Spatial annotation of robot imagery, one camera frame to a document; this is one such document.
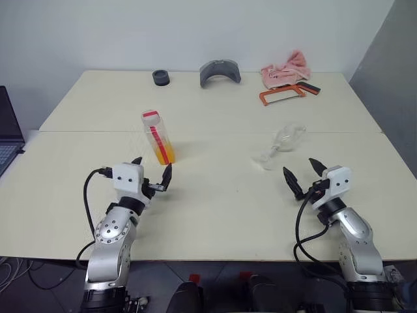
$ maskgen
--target laptop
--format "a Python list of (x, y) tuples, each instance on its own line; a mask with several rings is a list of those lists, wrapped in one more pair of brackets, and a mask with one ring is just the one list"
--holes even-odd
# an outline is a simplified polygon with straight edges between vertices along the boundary
[(18, 120), (5, 86), (0, 86), (0, 176), (17, 154), (23, 153), (23, 139)]

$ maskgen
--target white table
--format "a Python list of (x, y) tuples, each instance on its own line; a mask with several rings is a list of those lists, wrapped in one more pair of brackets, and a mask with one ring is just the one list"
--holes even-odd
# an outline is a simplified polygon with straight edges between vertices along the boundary
[(309, 132), (380, 132), (380, 128), (340, 73), (313, 73), (315, 96), (264, 107), (259, 73), (242, 73), (240, 84), (212, 78), (199, 85), (199, 73), (170, 72), (171, 83), (158, 87), (151, 72), (84, 72), (41, 131), (143, 131), (145, 110), (158, 110), (169, 133), (276, 132), (298, 121)]
[[(260, 170), (250, 159), (270, 134), (172, 132), (178, 155), (169, 191), (157, 194), (139, 223), (133, 260), (293, 260), (300, 203), (282, 173)], [(91, 240), (82, 187), (88, 173), (144, 157), (145, 176), (158, 181), (163, 167), (140, 132), (41, 132), (0, 179), (0, 254), (74, 259)], [(345, 195), (373, 226), (384, 260), (417, 258), (416, 180), (381, 133), (308, 134), (300, 147), (278, 156), (307, 188), (317, 180), (308, 157), (353, 170)], [(114, 200), (111, 181), (92, 179), (93, 221)], [(302, 236), (322, 229), (306, 209)], [(338, 233), (307, 245), (321, 260), (337, 259)]]

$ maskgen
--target white wall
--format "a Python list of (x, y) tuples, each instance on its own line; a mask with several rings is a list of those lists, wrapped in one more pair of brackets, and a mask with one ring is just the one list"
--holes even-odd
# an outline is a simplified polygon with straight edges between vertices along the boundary
[(313, 71), (350, 79), (392, 0), (0, 0), (0, 84), (39, 127), (89, 68), (241, 70), (300, 48)]

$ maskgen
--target bottle cap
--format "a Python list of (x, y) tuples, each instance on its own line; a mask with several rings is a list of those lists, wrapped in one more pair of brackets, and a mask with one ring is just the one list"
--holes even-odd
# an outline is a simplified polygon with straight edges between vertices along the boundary
[(161, 121), (161, 118), (157, 111), (149, 110), (142, 113), (142, 122), (145, 126), (151, 127), (155, 126)]

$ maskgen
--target laptop keyboard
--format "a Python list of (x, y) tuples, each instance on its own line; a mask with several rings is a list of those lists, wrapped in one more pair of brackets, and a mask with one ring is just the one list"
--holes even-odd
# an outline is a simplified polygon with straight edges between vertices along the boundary
[(0, 166), (8, 160), (15, 148), (15, 145), (0, 145)]

